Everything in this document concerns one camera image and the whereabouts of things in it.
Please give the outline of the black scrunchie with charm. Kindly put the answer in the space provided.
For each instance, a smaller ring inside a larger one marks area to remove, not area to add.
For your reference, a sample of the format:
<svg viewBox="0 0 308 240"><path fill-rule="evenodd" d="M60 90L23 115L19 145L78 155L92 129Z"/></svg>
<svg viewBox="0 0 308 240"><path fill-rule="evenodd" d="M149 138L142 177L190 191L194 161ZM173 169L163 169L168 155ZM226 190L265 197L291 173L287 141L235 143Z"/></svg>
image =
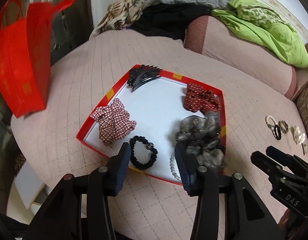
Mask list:
<svg viewBox="0 0 308 240"><path fill-rule="evenodd" d="M134 136L130 139L132 165L141 171L153 167L157 160L158 151L152 142L143 136Z"/></svg>

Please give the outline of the grey sheer organza scrunchie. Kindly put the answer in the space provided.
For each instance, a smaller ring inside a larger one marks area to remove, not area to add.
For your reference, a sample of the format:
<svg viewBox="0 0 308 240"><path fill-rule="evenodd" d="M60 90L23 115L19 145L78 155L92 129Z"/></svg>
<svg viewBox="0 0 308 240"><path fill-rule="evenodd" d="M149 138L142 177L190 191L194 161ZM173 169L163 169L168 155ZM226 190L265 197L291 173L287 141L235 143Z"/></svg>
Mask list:
<svg viewBox="0 0 308 240"><path fill-rule="evenodd" d="M221 172L225 167L225 147L220 132L219 114L208 111L204 117L191 115L184 118L175 139L185 144L186 154L195 157L200 165Z"/></svg>

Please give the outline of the red white gingham scrunchie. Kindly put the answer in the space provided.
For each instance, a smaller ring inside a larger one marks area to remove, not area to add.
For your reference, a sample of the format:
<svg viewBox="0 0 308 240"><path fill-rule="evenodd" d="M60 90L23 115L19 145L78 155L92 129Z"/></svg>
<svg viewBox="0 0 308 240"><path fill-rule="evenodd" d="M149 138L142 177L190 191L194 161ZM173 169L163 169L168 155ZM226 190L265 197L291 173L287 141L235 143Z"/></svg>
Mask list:
<svg viewBox="0 0 308 240"><path fill-rule="evenodd" d="M106 146L124 139L137 125L118 98L110 105L97 107L90 117L99 124L99 139Z"/></svg>

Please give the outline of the red dotted scrunchie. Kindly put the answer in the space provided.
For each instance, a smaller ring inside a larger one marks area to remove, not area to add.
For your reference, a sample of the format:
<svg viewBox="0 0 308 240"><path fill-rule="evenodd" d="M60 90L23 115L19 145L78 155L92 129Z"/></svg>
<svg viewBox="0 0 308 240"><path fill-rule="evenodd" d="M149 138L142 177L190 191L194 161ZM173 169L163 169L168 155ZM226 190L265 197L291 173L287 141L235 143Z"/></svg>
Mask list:
<svg viewBox="0 0 308 240"><path fill-rule="evenodd" d="M187 85L183 106L187 111L193 113L202 112L206 114L208 111L218 112L221 110L221 104L214 93L194 83Z"/></svg>

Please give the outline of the black claw hair clip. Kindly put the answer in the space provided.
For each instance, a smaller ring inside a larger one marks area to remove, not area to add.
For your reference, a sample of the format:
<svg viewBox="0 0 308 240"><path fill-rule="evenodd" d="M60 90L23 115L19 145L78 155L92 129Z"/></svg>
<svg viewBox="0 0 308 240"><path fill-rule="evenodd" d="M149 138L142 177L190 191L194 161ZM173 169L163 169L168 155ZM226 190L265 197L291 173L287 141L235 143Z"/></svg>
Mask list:
<svg viewBox="0 0 308 240"><path fill-rule="evenodd" d="M142 64L129 71L127 84L133 91L135 91L146 83L158 79L161 71L162 69L156 66Z"/></svg>

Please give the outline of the clear beige hair claw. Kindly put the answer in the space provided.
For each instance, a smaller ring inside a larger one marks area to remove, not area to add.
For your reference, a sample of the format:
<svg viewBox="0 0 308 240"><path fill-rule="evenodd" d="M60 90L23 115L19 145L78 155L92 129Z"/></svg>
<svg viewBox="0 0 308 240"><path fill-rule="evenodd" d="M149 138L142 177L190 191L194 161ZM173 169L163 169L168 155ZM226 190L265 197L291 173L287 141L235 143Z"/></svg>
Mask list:
<svg viewBox="0 0 308 240"><path fill-rule="evenodd" d="M308 154L308 144L303 143L304 153Z"/></svg>

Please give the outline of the white dotted scrunchie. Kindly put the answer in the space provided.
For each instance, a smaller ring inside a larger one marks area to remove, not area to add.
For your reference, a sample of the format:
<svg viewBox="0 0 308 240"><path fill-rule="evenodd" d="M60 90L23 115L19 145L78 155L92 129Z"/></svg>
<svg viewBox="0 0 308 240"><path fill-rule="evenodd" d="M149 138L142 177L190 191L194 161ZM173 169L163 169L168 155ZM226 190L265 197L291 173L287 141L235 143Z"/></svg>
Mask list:
<svg viewBox="0 0 308 240"><path fill-rule="evenodd" d="M297 145L304 143L306 135L305 133L301 132L298 126L291 126L290 130L292 132L293 140Z"/></svg>

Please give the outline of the red box white interior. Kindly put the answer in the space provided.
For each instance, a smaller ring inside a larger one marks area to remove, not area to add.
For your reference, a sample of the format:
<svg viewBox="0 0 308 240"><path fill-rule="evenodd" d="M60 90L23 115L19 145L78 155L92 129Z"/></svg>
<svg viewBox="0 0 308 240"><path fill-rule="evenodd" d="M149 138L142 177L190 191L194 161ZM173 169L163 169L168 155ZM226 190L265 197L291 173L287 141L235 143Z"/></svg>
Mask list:
<svg viewBox="0 0 308 240"><path fill-rule="evenodd" d="M129 74L122 76L97 104L98 107L110 105L118 98L130 114L130 119L136 121L137 126L124 139L117 140L106 146L99 138L99 124L90 116L87 117L76 138L83 145L95 152L112 157L117 155L123 142L128 142L135 135L145 137L154 144L158 157L154 165L144 171L144 174L179 184L176 179L178 169L174 172L170 168L170 158L174 154L176 144L175 134L179 123L192 112L183 107L187 85L195 83L205 90L213 91L221 105L224 104L222 91L207 83L181 76L167 70L161 70L160 77L143 85L136 91L127 85Z"/></svg>

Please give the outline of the pink rolled bolster cushion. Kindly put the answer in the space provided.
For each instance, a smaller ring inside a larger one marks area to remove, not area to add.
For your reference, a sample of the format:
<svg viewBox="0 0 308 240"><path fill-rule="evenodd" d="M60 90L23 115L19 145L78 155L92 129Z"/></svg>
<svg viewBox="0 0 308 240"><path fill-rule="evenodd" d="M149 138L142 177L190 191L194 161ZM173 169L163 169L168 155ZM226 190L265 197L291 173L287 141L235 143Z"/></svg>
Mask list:
<svg viewBox="0 0 308 240"><path fill-rule="evenodd" d="M228 64L265 83L288 99L297 88L293 66L284 63L269 49L236 37L212 16L201 16L188 25L184 47Z"/></svg>

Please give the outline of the black garment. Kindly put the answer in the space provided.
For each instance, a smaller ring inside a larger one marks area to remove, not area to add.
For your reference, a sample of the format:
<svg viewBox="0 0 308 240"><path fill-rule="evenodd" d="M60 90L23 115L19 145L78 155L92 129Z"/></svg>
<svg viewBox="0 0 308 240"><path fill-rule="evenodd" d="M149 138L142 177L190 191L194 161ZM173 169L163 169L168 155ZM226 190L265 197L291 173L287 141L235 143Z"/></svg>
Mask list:
<svg viewBox="0 0 308 240"><path fill-rule="evenodd" d="M161 3L144 9L130 29L145 36L163 36L184 41L189 24L206 15L211 15L211 7L187 3Z"/></svg>

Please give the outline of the leopard print cloth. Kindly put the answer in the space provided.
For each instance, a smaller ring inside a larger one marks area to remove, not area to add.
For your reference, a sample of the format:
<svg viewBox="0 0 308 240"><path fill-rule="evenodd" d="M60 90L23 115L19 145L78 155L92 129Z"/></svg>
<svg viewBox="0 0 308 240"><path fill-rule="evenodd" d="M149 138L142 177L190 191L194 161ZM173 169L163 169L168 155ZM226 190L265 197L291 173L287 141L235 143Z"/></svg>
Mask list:
<svg viewBox="0 0 308 240"><path fill-rule="evenodd" d="M106 14L94 28L90 37L108 30L121 30L139 20L147 0L117 0L110 4Z"/></svg>

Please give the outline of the red gift bag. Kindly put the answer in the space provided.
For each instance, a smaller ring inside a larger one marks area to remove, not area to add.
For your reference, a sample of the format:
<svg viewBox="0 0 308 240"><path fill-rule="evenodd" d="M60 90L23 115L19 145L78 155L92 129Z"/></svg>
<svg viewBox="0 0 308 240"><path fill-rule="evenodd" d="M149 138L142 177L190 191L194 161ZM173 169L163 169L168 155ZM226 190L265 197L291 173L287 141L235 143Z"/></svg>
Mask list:
<svg viewBox="0 0 308 240"><path fill-rule="evenodd" d="M75 0L35 2L24 18L2 27L0 11L0 93L16 118L46 109L53 16Z"/></svg>

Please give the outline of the lime green cloth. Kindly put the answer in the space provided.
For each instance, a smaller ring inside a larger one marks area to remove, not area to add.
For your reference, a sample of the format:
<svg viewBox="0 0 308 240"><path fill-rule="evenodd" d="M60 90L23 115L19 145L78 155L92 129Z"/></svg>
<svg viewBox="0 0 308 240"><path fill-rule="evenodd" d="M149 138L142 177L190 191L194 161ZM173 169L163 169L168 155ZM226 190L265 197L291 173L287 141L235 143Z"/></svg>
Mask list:
<svg viewBox="0 0 308 240"><path fill-rule="evenodd" d="M238 38L271 50L281 61L298 68L308 66L308 53L297 31L270 7L257 0L230 0L228 10L214 9Z"/></svg>

